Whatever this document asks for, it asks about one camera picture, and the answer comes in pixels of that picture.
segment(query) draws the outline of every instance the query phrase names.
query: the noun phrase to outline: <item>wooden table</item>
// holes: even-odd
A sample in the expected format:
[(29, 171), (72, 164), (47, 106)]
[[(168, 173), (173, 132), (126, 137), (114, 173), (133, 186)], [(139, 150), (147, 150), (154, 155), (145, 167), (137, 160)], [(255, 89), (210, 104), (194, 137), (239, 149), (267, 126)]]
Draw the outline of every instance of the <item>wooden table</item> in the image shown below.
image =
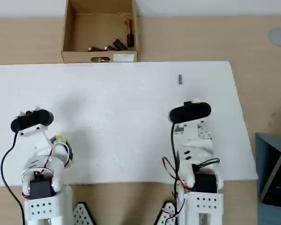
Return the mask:
[[(281, 135), (281, 47), (268, 39), (271, 28), (281, 27), (281, 16), (143, 17), (139, 25), (139, 61), (229, 61), (252, 147), (255, 132)], [(62, 27), (58, 18), (0, 19), (0, 64), (62, 63)], [(19, 187), (13, 190), (20, 196)], [(98, 225), (151, 225), (171, 186), (100, 184), (73, 190), (74, 205), (86, 201)], [(226, 182), (223, 193), (225, 225), (257, 224), (255, 181)], [(0, 187), (0, 224), (20, 219), (18, 206)]]

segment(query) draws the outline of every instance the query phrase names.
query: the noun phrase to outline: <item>white foam board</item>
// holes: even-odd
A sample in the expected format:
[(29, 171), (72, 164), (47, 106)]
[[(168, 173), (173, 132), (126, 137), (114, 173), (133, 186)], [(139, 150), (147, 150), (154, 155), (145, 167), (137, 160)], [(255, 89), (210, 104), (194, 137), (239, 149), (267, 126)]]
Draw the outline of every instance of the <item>white foam board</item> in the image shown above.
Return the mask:
[[(194, 98), (212, 107), (206, 124), (224, 180), (256, 179), (228, 62), (0, 66), (0, 162), (12, 145), (12, 120), (39, 106), (54, 114), (48, 136), (66, 135), (73, 148), (66, 182), (172, 183), (162, 164), (162, 156), (171, 157), (168, 113)], [(33, 151), (29, 138), (18, 138), (4, 165), (9, 184), (21, 185)]]

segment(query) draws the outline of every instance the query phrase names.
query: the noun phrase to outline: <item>cardboard box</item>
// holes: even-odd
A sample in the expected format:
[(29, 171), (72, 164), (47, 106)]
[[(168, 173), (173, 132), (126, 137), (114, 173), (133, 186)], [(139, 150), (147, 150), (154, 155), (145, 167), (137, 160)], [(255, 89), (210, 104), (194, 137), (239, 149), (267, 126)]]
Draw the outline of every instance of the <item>cardboard box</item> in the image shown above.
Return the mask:
[[(88, 52), (90, 46), (103, 49), (118, 38), (127, 46), (126, 19), (133, 20), (134, 48), (127, 51)], [(65, 63), (136, 62), (137, 18), (134, 0), (67, 0), (62, 57)]]

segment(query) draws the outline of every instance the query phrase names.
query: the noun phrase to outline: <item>white wall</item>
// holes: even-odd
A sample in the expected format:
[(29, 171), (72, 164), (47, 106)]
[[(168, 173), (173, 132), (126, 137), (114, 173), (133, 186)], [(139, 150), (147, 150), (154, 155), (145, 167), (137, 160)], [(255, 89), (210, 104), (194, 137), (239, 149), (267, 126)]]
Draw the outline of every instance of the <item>white wall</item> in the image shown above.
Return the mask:
[[(63, 16), (66, 0), (0, 0), (0, 17)], [(281, 15), (281, 0), (137, 0), (140, 15)]]

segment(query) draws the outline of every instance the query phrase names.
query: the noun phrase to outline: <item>black cable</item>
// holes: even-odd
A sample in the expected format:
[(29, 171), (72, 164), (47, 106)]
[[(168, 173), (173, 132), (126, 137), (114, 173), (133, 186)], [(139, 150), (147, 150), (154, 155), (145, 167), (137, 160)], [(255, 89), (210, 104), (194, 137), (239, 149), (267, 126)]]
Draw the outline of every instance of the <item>black cable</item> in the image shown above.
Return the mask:
[(175, 123), (173, 123), (172, 125), (172, 129), (170, 132), (170, 141), (171, 141), (171, 145), (172, 145), (172, 152), (173, 152), (173, 157), (174, 157), (174, 161), (175, 161), (175, 182), (174, 182), (174, 206), (175, 206), (175, 215), (178, 214), (177, 211), (177, 192), (176, 192), (176, 186), (177, 186), (177, 182), (178, 182), (178, 161), (177, 161), (177, 157), (176, 157), (176, 151), (175, 151), (175, 146), (174, 146), (174, 128), (175, 128)]
[(208, 165), (211, 165), (211, 164), (214, 164), (214, 163), (220, 163), (220, 159), (219, 158), (211, 158), (209, 160), (206, 160), (205, 162), (202, 162), (200, 164), (198, 164), (198, 168), (203, 168), (205, 166), (208, 166)]
[(13, 142), (13, 145), (12, 147), (5, 153), (5, 155), (3, 156), (2, 158), (2, 161), (1, 161), (1, 167), (0, 167), (0, 171), (1, 171), (1, 177), (2, 177), (2, 180), (3, 180), (3, 183), (5, 184), (6, 188), (8, 189), (8, 191), (10, 192), (10, 194), (12, 195), (12, 197), (14, 197), (15, 201), (19, 204), (20, 206), (20, 209), (21, 209), (21, 213), (22, 213), (22, 223), (23, 225), (25, 225), (25, 215), (24, 215), (24, 209), (23, 209), (23, 206), (22, 204), (20, 203), (19, 199), (14, 195), (14, 193), (12, 192), (12, 190), (10, 189), (10, 187), (8, 186), (8, 184), (6, 183), (5, 181), (5, 178), (4, 178), (4, 174), (3, 174), (3, 163), (4, 163), (4, 160), (6, 158), (6, 156), (12, 151), (12, 149), (14, 149), (15, 147), (15, 142), (16, 142), (16, 139), (17, 139), (17, 135), (19, 133), (19, 129), (15, 132), (15, 137), (14, 137), (14, 142)]
[[(180, 208), (178, 214), (181, 212), (181, 210), (182, 210), (182, 208), (183, 208), (183, 206), (184, 206), (184, 203), (185, 203), (185, 199), (183, 200), (182, 206), (181, 206), (181, 208)], [(175, 216), (176, 216), (176, 214), (175, 214), (174, 216), (172, 216), (172, 217), (167, 218), (167, 219), (165, 220), (164, 224), (166, 225), (167, 222), (168, 222), (168, 220), (169, 220), (169, 219), (173, 219)]]

